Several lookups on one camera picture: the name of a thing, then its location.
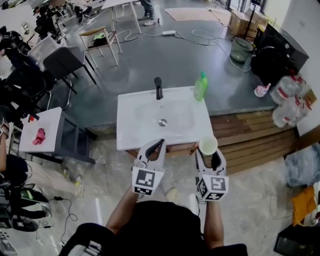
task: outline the red cloth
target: red cloth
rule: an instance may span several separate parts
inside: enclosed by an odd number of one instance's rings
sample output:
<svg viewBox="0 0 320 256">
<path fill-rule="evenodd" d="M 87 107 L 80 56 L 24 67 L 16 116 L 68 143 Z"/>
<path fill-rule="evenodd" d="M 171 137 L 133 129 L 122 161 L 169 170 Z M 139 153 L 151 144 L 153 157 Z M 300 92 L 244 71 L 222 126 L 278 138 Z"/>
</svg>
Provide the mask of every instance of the red cloth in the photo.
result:
<svg viewBox="0 0 320 256">
<path fill-rule="evenodd" d="M 45 138 L 46 138 L 45 130 L 40 128 L 36 133 L 35 139 L 32 141 L 32 144 L 40 145 L 42 142 L 44 142 Z"/>
</svg>

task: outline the sink basin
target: sink basin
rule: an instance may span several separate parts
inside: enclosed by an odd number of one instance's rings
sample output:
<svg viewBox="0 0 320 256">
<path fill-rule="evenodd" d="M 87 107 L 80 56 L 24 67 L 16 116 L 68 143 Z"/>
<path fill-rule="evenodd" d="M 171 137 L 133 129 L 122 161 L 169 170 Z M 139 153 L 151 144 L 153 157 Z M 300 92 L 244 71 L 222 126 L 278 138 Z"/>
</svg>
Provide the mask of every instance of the sink basin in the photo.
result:
<svg viewBox="0 0 320 256">
<path fill-rule="evenodd" d="M 193 143 L 213 136 L 205 100 L 198 102 L 194 86 L 163 89 L 118 96 L 116 147 L 118 150 L 140 149 L 155 139 L 167 145 Z"/>
</svg>

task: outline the paper cup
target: paper cup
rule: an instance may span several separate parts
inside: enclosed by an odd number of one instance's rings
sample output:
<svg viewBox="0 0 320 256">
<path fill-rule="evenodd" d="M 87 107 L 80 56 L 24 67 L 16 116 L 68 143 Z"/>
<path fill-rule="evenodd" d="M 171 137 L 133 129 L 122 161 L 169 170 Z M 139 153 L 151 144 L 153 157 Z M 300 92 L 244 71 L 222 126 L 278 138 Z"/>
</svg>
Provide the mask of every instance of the paper cup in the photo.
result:
<svg viewBox="0 0 320 256">
<path fill-rule="evenodd" d="M 217 151 L 218 141 L 214 136 L 202 137 L 199 141 L 198 147 L 204 156 L 211 156 Z"/>
</svg>

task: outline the wooden chair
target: wooden chair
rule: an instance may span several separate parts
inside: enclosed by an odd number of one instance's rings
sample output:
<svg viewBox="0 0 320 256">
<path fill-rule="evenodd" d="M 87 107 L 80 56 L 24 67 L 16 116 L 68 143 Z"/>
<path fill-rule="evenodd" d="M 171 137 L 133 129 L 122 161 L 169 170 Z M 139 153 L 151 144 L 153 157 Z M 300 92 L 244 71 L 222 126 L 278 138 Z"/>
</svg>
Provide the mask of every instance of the wooden chair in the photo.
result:
<svg viewBox="0 0 320 256">
<path fill-rule="evenodd" d="M 94 35 L 96 35 L 98 33 L 101 33 L 101 32 L 104 34 L 104 36 L 106 38 L 106 43 L 103 44 L 103 45 L 96 46 L 96 45 L 94 45 Z M 79 36 L 80 36 L 80 39 L 81 39 L 81 41 L 82 41 L 82 43 L 83 43 L 83 45 L 85 47 L 85 51 L 88 53 L 88 55 L 92 59 L 92 61 L 93 61 L 93 63 L 94 63 L 96 68 L 98 68 L 97 63 L 92 58 L 90 52 L 99 50 L 100 53 L 101 53 L 101 56 L 103 56 L 104 54 L 101 51 L 101 47 L 109 47 L 110 48 L 111 54 L 112 54 L 113 59 L 115 61 L 115 65 L 118 66 L 118 62 L 117 62 L 115 53 L 114 53 L 114 51 L 112 49 L 113 41 L 114 41 L 114 39 L 116 39 L 116 42 L 117 42 L 118 47 L 119 47 L 119 54 L 122 53 L 116 31 L 111 31 L 110 33 L 108 33 L 107 30 L 106 30 L 106 27 L 102 26 L 102 27 L 90 30 L 88 32 L 81 33 L 81 34 L 79 34 Z M 89 39 L 89 43 L 85 43 L 84 39 L 86 39 L 86 40 Z"/>
</svg>

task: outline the dish soap bottle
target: dish soap bottle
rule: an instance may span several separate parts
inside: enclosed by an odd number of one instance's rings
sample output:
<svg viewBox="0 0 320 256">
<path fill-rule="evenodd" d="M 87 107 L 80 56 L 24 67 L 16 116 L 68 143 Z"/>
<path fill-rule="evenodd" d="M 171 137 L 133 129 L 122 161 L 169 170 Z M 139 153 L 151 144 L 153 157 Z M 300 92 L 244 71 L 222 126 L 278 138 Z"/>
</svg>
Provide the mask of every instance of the dish soap bottle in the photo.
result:
<svg viewBox="0 0 320 256">
<path fill-rule="evenodd" d="M 206 74 L 201 71 L 201 78 L 199 78 L 194 85 L 194 91 L 193 96 L 195 99 L 200 102 L 204 98 L 205 92 L 208 87 L 208 79 L 206 77 Z"/>
</svg>

